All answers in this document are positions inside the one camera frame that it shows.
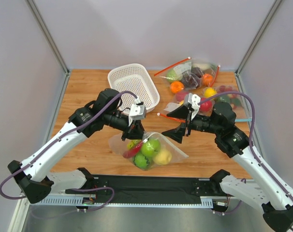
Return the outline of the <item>clear dotted zip bag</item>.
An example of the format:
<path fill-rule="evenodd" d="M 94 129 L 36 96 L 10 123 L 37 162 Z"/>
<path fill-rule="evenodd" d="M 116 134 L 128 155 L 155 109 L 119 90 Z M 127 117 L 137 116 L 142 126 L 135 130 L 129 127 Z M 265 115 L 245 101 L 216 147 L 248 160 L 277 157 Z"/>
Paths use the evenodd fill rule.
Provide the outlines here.
<path fill-rule="evenodd" d="M 143 171 L 179 163 L 189 157 L 158 132 L 146 132 L 142 139 L 124 141 L 121 136 L 120 133 L 109 139 L 110 149 Z"/>

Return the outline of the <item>green fake apple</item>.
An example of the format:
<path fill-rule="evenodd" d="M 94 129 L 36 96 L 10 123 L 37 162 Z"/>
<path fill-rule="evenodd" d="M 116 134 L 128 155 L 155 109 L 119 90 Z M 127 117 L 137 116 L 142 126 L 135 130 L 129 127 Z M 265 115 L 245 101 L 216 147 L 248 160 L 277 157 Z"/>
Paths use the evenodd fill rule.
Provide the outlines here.
<path fill-rule="evenodd" d="M 146 157 L 154 157 L 161 149 L 161 143 L 158 139 L 149 139 L 146 143 L 143 143 L 140 151 Z"/>

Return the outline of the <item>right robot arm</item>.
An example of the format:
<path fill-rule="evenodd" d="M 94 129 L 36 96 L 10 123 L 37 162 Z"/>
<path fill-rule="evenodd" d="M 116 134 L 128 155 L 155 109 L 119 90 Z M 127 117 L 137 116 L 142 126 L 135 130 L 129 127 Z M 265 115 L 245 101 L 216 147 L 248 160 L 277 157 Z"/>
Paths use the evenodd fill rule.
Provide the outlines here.
<path fill-rule="evenodd" d="M 218 102 L 210 116 L 192 116 L 190 103 L 168 113 L 168 117 L 183 119 L 177 128 L 163 132 L 178 143 L 192 130 L 214 134 L 217 147 L 243 167 L 260 189 L 238 181 L 220 170 L 212 175 L 220 189 L 259 211 L 267 225 L 276 232 L 286 232 L 293 226 L 293 188 L 285 183 L 266 163 L 249 137 L 235 125 L 236 114 L 230 104 Z"/>

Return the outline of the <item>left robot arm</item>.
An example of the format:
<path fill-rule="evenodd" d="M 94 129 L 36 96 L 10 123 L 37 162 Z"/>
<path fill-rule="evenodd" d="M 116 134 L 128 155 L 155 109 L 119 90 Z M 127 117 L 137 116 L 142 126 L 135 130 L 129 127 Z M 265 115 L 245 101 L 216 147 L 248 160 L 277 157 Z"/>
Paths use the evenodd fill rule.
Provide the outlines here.
<path fill-rule="evenodd" d="M 37 152 L 23 161 L 13 160 L 8 164 L 10 177 L 14 178 L 30 203 L 40 202 L 51 192 L 95 191 L 95 179 L 86 168 L 64 173 L 51 173 L 50 170 L 69 151 L 104 126 L 121 131 L 122 140 L 142 139 L 144 128 L 141 121 L 146 116 L 145 105 L 131 92 L 134 103 L 129 115 L 122 114 L 119 107 L 124 94 L 111 88 L 101 91 L 96 100 L 78 108 L 61 130 Z"/>

